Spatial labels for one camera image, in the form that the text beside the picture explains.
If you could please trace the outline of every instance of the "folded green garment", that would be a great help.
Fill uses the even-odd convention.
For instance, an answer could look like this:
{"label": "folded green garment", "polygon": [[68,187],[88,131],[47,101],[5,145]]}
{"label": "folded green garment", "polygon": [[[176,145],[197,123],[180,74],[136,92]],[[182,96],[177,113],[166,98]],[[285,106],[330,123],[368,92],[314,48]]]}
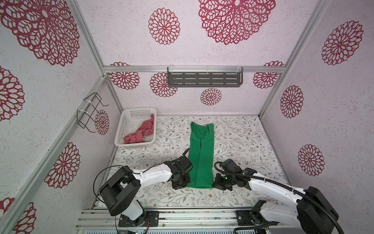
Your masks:
{"label": "folded green garment", "polygon": [[192,162],[190,172],[191,188],[212,188],[213,184],[213,150],[214,125],[198,125],[191,122],[190,151],[188,159]]}

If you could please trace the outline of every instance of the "black wire rack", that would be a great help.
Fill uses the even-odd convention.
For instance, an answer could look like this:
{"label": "black wire rack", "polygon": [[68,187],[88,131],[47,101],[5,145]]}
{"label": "black wire rack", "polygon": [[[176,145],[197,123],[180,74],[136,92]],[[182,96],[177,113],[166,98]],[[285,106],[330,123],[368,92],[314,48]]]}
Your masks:
{"label": "black wire rack", "polygon": [[[93,105],[92,102],[93,102],[95,99],[97,99],[98,102],[97,102],[96,105]],[[94,93],[88,95],[88,96],[84,99],[84,101],[89,102],[90,105],[89,105],[85,110],[77,110],[77,124],[78,124],[79,126],[81,126],[83,129],[86,128],[89,132],[91,132],[91,133],[95,133],[95,132],[92,132],[92,131],[87,127],[87,124],[88,124],[88,122],[89,122],[90,119],[92,119],[92,121],[95,122],[95,120],[92,118],[92,115],[95,113],[95,111],[96,111],[96,112],[99,112],[99,111],[97,110],[97,106],[98,106],[99,104],[101,104],[102,106],[109,106],[109,104],[108,104],[108,105],[104,105],[104,104],[101,102],[101,97],[100,97],[100,95],[99,95],[97,92],[94,92]],[[87,110],[88,110],[88,108],[89,108],[90,106],[93,107],[93,110],[92,110],[91,114],[89,114],[89,113],[87,112]],[[82,122],[81,120],[82,120],[82,118],[83,118],[84,116],[86,116],[86,115],[88,116],[88,119],[87,119],[86,123],[84,123],[84,122]]]}

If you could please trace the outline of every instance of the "robotic arm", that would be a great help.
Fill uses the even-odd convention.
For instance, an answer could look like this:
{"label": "robotic arm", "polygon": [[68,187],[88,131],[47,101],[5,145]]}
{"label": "robotic arm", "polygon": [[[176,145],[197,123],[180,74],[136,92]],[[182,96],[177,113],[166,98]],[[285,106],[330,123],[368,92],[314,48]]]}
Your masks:
{"label": "robotic arm", "polygon": [[181,189],[191,182],[189,172],[193,165],[186,153],[172,161],[165,161],[146,170],[130,170],[121,167],[99,189],[99,193],[111,216],[123,214],[133,226],[143,223],[146,212],[134,197],[140,188],[158,182],[171,181],[173,189]]}
{"label": "robotic arm", "polygon": [[[217,168],[217,164],[220,164],[223,171]],[[212,184],[213,188],[232,191],[232,186],[238,185],[257,193],[267,194],[286,204],[286,206],[281,206],[259,200],[250,212],[237,213],[237,216],[249,218],[252,225],[266,226],[281,222],[302,228],[307,234],[331,234],[334,227],[339,233],[343,233],[336,222],[339,218],[337,212],[318,189],[295,188],[273,181],[253,169],[242,170],[231,159],[216,162],[214,167],[226,176],[217,173],[215,182]],[[235,230],[247,229],[250,228],[236,228]]]}

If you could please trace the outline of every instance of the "red floral pattern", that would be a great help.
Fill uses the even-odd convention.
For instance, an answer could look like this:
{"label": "red floral pattern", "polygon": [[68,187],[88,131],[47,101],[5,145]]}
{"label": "red floral pattern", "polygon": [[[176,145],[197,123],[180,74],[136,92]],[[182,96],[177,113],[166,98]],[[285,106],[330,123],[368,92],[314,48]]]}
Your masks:
{"label": "red floral pattern", "polygon": [[34,224],[36,221],[36,209],[34,208],[34,203],[30,202],[21,216],[21,219],[13,228],[13,234],[30,234],[34,230]]}
{"label": "red floral pattern", "polygon": [[280,99],[280,109],[287,118],[295,117],[303,106],[303,92],[298,86],[291,85],[286,88]]}
{"label": "red floral pattern", "polygon": [[25,93],[18,78],[0,66],[0,122],[17,115],[25,103]]}
{"label": "red floral pattern", "polygon": [[109,129],[109,117],[106,111],[99,110],[95,116],[95,128],[100,135],[105,135]]}
{"label": "red floral pattern", "polygon": [[322,48],[322,59],[328,65],[346,61],[353,55],[362,41],[362,25],[358,21],[348,21],[335,28],[327,37]]}
{"label": "red floral pattern", "polygon": [[325,168],[325,158],[314,145],[304,145],[299,151],[298,158],[302,170],[310,176],[319,175]]}
{"label": "red floral pattern", "polygon": [[168,74],[165,72],[154,74],[149,82],[152,91],[160,97],[173,96],[178,88],[168,86]]}
{"label": "red floral pattern", "polygon": [[148,28],[152,37],[162,45],[175,42],[181,31],[178,18],[169,9],[159,8],[148,20]]}
{"label": "red floral pattern", "polygon": [[5,214],[10,204],[14,201],[14,198],[7,197],[6,199],[0,201],[0,219]]}
{"label": "red floral pattern", "polygon": [[21,46],[51,65],[73,63],[79,33],[64,0],[0,0],[1,23]]}
{"label": "red floral pattern", "polygon": [[[279,61],[271,61],[264,66],[283,66],[284,63]],[[253,77],[253,83],[256,87],[266,89],[274,85],[275,80],[278,78],[278,72],[256,72]]]}
{"label": "red floral pattern", "polygon": [[275,0],[199,0],[202,27],[216,42],[238,44],[258,32]]}
{"label": "red floral pattern", "polygon": [[[129,66],[127,63],[115,62],[111,66]],[[135,89],[139,85],[139,74],[137,72],[112,72],[109,78],[113,84],[122,89]]]}
{"label": "red floral pattern", "polygon": [[201,93],[200,100],[207,106],[217,104],[222,98],[222,93],[216,88],[208,88]]}
{"label": "red floral pattern", "polygon": [[77,146],[69,142],[45,177],[49,187],[62,188],[68,185],[79,170],[80,155]]}

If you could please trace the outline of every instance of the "garment in basket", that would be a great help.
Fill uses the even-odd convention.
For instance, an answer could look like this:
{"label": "garment in basket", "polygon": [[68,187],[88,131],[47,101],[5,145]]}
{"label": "garment in basket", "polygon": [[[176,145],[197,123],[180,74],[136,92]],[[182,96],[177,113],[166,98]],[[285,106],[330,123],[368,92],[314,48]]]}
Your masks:
{"label": "garment in basket", "polygon": [[198,125],[191,122],[190,151],[188,159],[192,162],[190,172],[191,188],[212,188],[214,125]]}
{"label": "garment in basket", "polygon": [[123,138],[125,144],[141,143],[143,142],[144,137],[153,135],[153,123],[154,114],[151,114],[151,118],[144,121],[135,133],[130,133]]}

